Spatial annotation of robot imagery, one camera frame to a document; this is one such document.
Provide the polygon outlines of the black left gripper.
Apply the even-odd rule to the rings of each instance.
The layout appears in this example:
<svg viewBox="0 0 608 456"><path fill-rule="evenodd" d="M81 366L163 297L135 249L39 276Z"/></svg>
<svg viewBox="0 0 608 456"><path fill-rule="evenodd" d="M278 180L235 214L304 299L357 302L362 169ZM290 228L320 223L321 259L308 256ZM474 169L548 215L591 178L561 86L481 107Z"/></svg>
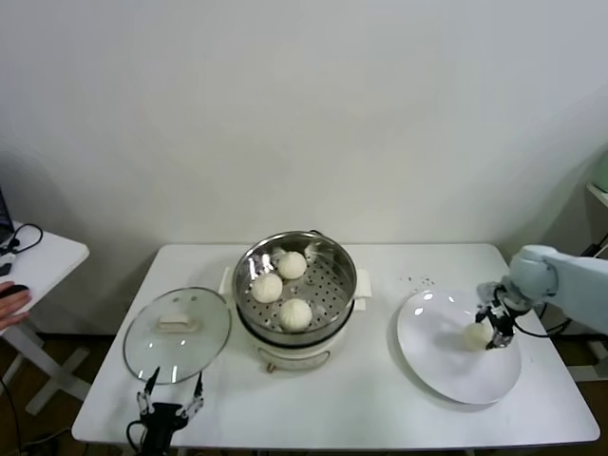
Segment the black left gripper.
<svg viewBox="0 0 608 456"><path fill-rule="evenodd" d="M142 391L137 393L137 403L144 434L141 451L168 451L170 449L173 435L186 427L186 418L194 418L204 404L203 398L203 375L199 376L191 401L184 407L181 413L181 405L169 403L150 402L153 388L156 385L160 368L146 380Z"/></svg>

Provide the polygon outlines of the bare human hand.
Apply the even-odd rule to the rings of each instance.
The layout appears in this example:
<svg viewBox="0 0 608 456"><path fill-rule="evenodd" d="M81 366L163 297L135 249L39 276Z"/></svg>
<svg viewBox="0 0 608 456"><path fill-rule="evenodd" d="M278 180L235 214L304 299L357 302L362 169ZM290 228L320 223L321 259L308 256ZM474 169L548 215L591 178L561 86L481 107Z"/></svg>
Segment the bare human hand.
<svg viewBox="0 0 608 456"><path fill-rule="evenodd" d="M29 317L27 305L31 301L31 293L27 286L12 281L1 283L0 299L0 330L21 323Z"/></svg>

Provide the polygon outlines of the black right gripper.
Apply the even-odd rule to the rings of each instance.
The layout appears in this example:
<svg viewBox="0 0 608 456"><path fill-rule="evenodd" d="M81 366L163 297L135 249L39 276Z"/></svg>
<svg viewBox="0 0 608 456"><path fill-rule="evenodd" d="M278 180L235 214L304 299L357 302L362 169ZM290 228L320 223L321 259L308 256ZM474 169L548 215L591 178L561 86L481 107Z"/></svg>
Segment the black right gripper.
<svg viewBox="0 0 608 456"><path fill-rule="evenodd" d="M475 322L487 321L493 327L493 335L485 345L487 351L504 349L509 346L514 336L514 324L508 310L502 304L481 306L475 314Z"/></svg>

